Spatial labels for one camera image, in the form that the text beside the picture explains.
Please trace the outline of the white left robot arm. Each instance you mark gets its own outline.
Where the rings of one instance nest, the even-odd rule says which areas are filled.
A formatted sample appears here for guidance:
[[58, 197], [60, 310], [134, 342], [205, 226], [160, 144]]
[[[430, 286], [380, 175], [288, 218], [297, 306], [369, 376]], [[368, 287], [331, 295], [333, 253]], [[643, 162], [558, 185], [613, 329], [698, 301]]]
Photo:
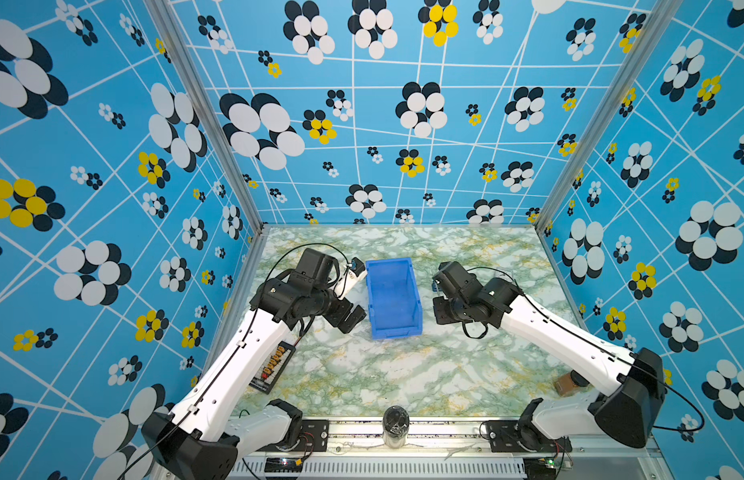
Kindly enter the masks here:
[[258, 287], [240, 325], [199, 383], [167, 414], [154, 413], [142, 434], [156, 463], [154, 479], [225, 479], [236, 463], [273, 445], [291, 448], [302, 436], [302, 411], [272, 400], [237, 424], [229, 422], [240, 397], [283, 341], [304, 336], [323, 317], [342, 333], [365, 318], [347, 294], [365, 278], [357, 257], [302, 247], [294, 268], [270, 271]]

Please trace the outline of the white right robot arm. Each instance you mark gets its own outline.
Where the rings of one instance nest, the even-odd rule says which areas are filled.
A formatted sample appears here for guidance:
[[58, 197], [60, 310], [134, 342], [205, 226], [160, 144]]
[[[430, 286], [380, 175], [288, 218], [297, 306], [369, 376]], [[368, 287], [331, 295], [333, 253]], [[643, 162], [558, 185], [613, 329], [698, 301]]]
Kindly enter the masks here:
[[627, 447], [647, 445], [667, 392], [659, 355], [601, 340], [544, 308], [514, 281], [495, 277], [481, 283], [456, 261], [441, 263], [433, 280], [442, 293], [433, 301], [439, 324], [503, 329], [537, 345], [592, 386], [587, 395], [531, 400], [515, 427], [524, 449], [598, 434]]

